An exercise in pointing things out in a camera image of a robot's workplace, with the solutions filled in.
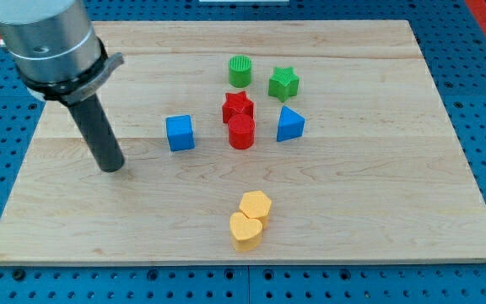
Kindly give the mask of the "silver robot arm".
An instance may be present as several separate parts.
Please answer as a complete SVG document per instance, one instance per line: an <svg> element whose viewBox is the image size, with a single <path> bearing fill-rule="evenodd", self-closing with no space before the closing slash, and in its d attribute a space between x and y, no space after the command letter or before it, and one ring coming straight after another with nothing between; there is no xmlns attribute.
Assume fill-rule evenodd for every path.
<svg viewBox="0 0 486 304"><path fill-rule="evenodd" d="M0 36L31 94L66 106L95 95L124 63L107 55L82 0L0 0Z"/></svg>

